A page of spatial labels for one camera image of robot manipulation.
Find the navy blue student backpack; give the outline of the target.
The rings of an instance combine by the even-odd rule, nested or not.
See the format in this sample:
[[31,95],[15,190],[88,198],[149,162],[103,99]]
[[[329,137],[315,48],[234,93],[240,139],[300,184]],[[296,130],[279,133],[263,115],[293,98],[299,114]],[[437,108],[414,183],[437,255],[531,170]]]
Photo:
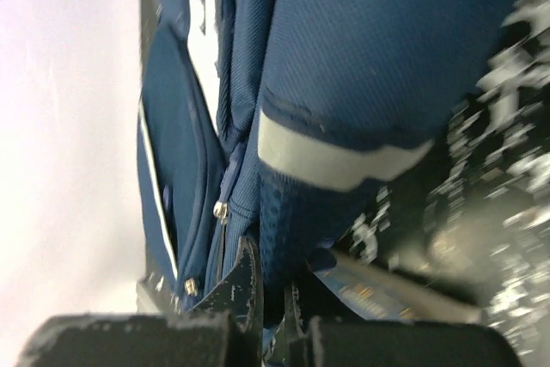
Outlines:
[[[138,104],[147,276],[185,315],[254,240],[262,364],[303,325],[472,324],[549,363],[549,0],[156,0]],[[309,268],[337,251],[481,309],[365,320]]]

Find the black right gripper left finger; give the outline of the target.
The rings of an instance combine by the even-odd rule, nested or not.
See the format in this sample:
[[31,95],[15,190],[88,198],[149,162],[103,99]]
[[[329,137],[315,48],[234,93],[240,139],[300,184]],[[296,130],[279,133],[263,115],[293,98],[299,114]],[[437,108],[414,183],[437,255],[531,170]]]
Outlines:
[[22,347],[19,366],[259,366],[259,252],[243,237],[235,266],[185,315],[59,315]]

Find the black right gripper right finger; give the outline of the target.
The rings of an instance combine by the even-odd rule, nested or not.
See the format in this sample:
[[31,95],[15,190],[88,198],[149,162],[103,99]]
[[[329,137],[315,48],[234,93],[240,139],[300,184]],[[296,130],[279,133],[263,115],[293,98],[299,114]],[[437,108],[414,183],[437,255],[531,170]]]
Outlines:
[[353,321],[313,316],[305,327],[297,288],[285,292],[288,366],[520,366],[499,333],[472,324]]

